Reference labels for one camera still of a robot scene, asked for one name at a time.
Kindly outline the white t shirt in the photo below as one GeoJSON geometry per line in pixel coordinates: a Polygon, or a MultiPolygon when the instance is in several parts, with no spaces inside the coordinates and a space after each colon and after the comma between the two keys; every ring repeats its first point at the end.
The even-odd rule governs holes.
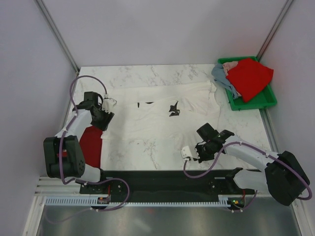
{"type": "Polygon", "coordinates": [[[170,141],[175,149],[201,142],[197,129],[206,123],[217,128],[220,106],[211,81],[172,86],[122,88],[110,96],[117,100],[114,118],[103,140],[170,141]]]}

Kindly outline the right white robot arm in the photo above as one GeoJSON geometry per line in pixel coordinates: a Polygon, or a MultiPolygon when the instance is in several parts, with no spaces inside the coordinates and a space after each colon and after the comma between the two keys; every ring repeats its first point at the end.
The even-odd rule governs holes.
{"type": "Polygon", "coordinates": [[[206,123],[197,130],[203,144],[196,145],[198,161],[217,160],[221,154],[237,157],[254,166],[256,171],[235,169],[225,181],[230,193],[253,189],[269,193],[278,203],[289,206],[296,199],[307,201],[313,194],[310,180],[289,151],[283,153],[263,150],[231,131],[218,132],[206,123]]]}

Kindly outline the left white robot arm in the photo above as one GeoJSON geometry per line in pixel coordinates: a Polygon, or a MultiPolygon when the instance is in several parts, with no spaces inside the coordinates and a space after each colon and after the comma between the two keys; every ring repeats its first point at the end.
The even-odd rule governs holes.
{"type": "Polygon", "coordinates": [[[91,182],[96,193],[104,193],[108,181],[101,177],[101,170],[88,165],[79,144],[89,127],[106,131],[114,113],[117,101],[102,97],[96,92],[85,92],[84,100],[74,105],[71,119],[63,129],[43,142],[46,172],[50,178],[61,179],[63,184],[71,181],[91,182]]]}

